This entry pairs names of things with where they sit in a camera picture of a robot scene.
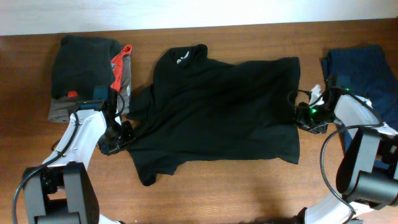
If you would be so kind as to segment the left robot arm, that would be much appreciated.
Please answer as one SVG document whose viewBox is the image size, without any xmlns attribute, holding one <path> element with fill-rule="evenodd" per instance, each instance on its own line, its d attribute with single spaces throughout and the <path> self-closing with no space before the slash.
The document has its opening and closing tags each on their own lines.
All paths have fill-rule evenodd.
<svg viewBox="0 0 398 224">
<path fill-rule="evenodd" d="M 92 100 L 73 105 L 67 130 L 52 153 L 24 171 L 12 201 L 14 223 L 20 193 L 29 223 L 113 223 L 100 212 L 87 169 L 96 148 L 110 156 L 134 140 L 131 124 L 122 121 L 118 110 L 120 97 L 109 86 L 97 86 Z"/>
</svg>

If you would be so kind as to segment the black polo shirt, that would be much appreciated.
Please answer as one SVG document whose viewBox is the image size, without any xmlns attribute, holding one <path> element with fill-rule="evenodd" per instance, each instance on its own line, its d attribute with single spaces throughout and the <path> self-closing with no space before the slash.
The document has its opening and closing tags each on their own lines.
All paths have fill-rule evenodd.
<svg viewBox="0 0 398 224">
<path fill-rule="evenodd" d="M 169 49 L 152 83 L 129 102 L 127 118 L 137 124 L 128 151 L 141 183 L 150 186 L 188 161 L 297 164 L 288 95 L 299 80 L 297 57 L 229 64 L 209 58 L 204 44 Z"/>
</svg>

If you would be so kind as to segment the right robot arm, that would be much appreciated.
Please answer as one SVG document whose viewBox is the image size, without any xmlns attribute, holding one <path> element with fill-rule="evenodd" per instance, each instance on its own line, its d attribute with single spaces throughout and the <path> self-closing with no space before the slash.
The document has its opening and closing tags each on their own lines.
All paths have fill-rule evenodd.
<svg viewBox="0 0 398 224">
<path fill-rule="evenodd" d="M 397 206 L 397 131 L 373 110 L 369 99 L 349 88 L 319 85 L 306 91 L 308 103 L 295 105 L 298 128 L 325 133 L 335 123 L 339 129 L 323 142 L 320 170 L 330 193 L 317 204 L 303 208 L 292 223 L 361 223 L 358 216 Z M 325 172 L 325 149 L 330 140 L 348 133 L 352 140 L 331 186 Z"/>
</svg>

